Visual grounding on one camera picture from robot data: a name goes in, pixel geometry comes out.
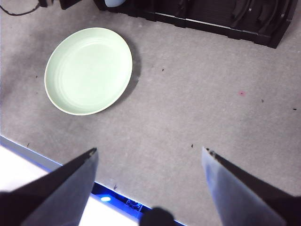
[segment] white surface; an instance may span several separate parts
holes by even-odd
[[[0,146],[0,191],[12,191],[48,172]],[[137,226],[138,224],[90,196],[80,226]]]

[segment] plate rim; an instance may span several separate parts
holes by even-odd
[[[49,62],[51,60],[51,58],[53,57],[53,55],[55,54],[55,52],[57,51],[57,49],[67,40],[69,39],[71,36],[73,35],[76,35],[77,33],[79,32],[83,32],[83,31],[86,31],[86,30],[107,30],[107,31],[110,31],[110,32],[113,32],[115,33],[115,35],[119,36],[121,38],[121,40],[124,41],[124,43],[126,44],[128,50],[129,50],[129,55],[130,55],[130,70],[129,70],[129,74],[127,75],[127,81],[125,82],[125,85],[124,85],[124,88],[120,91],[120,93],[118,95],[116,95],[116,98],[113,99],[111,102],[109,102],[109,104],[107,104],[106,106],[98,109],[98,110],[95,110],[95,111],[92,111],[92,112],[88,112],[88,113],[73,113],[73,112],[69,112],[67,110],[64,110],[63,108],[61,108],[60,106],[58,106],[51,98],[51,96],[49,95],[49,92],[48,92],[48,89],[47,89],[47,84],[46,84],[46,77],[47,77],[47,70],[48,70],[48,65],[49,65]],[[126,90],[129,82],[130,82],[130,79],[131,79],[131,76],[132,76],[132,71],[133,71],[133,56],[132,56],[132,52],[131,52],[131,49],[130,47],[128,46],[127,42],[124,40],[124,38],[122,38],[118,33],[116,33],[115,31],[112,31],[108,28],[103,28],[103,27],[90,27],[90,28],[85,28],[85,29],[82,29],[82,30],[79,30],[75,33],[72,33],[71,35],[69,35],[68,37],[66,37],[64,40],[62,40],[60,42],[60,44],[55,48],[55,50],[53,50],[52,54],[50,55],[48,61],[47,61],[47,64],[46,64],[46,68],[45,68],[45,72],[44,72],[44,86],[45,86],[45,91],[46,91],[46,94],[47,94],[47,97],[48,99],[51,101],[51,103],[56,107],[58,108],[59,110],[61,110],[62,112],[65,112],[67,114],[71,114],[71,115],[90,115],[90,114],[95,114],[95,113],[98,113],[98,112],[101,112],[103,111],[104,109],[108,108],[109,106],[111,106],[113,103],[115,103],[120,97],[121,95],[124,93],[124,91]]]

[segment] black cable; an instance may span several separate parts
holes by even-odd
[[[15,14],[15,13],[10,13],[10,12],[8,12],[6,9],[4,9],[4,8],[0,5],[0,8],[1,8],[6,14],[8,14],[8,15],[10,15],[10,16],[23,16],[23,15],[32,13],[33,11],[36,11],[39,7],[40,7],[40,3],[38,3],[38,4],[36,5],[35,8],[33,8],[32,10],[30,10],[30,11],[28,11],[28,12],[20,13],[20,14]]]

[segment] plate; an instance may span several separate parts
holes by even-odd
[[[45,69],[45,90],[61,111],[93,114],[121,96],[132,67],[131,51],[121,36],[105,28],[87,28],[54,50]]]

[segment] gray carpet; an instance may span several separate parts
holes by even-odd
[[[36,1],[1,4],[17,13]],[[100,12],[91,0],[66,11],[55,1],[25,16],[1,12],[1,134],[60,163],[96,146],[98,182],[166,208],[190,226],[221,224],[201,168],[201,146],[300,195],[300,20],[299,3],[282,42],[272,49]],[[124,37],[134,70],[111,107],[72,116],[47,98],[44,70],[64,38],[88,27]]]

